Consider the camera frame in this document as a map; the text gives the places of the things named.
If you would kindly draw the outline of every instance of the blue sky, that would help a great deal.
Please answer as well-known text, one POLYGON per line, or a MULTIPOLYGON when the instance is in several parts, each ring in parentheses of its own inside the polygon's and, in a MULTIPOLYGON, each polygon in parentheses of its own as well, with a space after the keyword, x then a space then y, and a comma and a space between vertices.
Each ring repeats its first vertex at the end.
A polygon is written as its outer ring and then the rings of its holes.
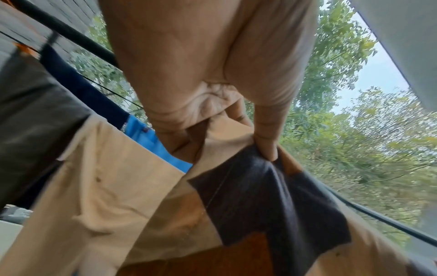
MULTIPOLYGON (((353 18, 364 27, 367 27, 358 14, 355 14, 353 18)), ((338 106, 332 109, 333 112, 340 113, 343 108, 351 106, 351 101, 359 95, 359 90, 367 90, 375 86, 380 87, 383 92, 390 93, 408 88, 408 83, 382 45, 378 42, 375 48, 378 53, 375 56, 369 57, 367 64, 363 65, 363 69, 358 72, 358 81, 355 83, 355 89, 343 89, 337 93, 341 99, 337 101, 338 106)))

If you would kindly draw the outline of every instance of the finger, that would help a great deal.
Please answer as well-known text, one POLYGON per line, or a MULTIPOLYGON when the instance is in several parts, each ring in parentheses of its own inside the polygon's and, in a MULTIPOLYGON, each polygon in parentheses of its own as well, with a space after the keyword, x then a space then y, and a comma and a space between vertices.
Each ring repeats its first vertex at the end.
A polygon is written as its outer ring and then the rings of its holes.
POLYGON ((246 104, 243 97, 226 108, 225 111, 229 118, 253 128, 254 125, 246 114, 246 104))
POLYGON ((200 153, 203 143, 192 141, 185 130, 159 131, 156 135, 166 150, 176 158, 188 163, 194 163, 200 153))
POLYGON ((255 105, 255 144, 264 158, 269 161, 278 158, 278 141, 289 108, 289 102, 274 106, 255 105))

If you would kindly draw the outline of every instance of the hand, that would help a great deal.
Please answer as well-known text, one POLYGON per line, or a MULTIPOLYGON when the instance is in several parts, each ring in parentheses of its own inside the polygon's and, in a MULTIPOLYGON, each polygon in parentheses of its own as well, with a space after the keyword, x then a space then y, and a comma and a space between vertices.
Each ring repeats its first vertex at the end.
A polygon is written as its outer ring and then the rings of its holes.
POLYGON ((156 133, 193 162, 208 118, 250 125, 268 160, 315 40, 316 0, 100 0, 109 41, 156 133))

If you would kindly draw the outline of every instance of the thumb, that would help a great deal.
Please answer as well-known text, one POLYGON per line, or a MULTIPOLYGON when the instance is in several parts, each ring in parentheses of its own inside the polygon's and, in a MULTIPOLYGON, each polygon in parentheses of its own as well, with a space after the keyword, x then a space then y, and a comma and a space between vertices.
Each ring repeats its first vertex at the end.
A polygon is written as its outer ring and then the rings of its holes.
POLYGON ((255 105, 254 140, 258 150, 269 161, 278 158, 278 142, 291 102, 281 105, 255 105))

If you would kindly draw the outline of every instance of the dark gray cloth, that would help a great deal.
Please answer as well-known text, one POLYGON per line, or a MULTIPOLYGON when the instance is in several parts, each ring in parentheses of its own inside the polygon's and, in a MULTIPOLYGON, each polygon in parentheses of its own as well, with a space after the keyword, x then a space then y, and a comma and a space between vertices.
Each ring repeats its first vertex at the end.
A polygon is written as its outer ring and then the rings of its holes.
POLYGON ((16 51, 0 71, 0 206, 52 162, 91 111, 34 57, 16 51))

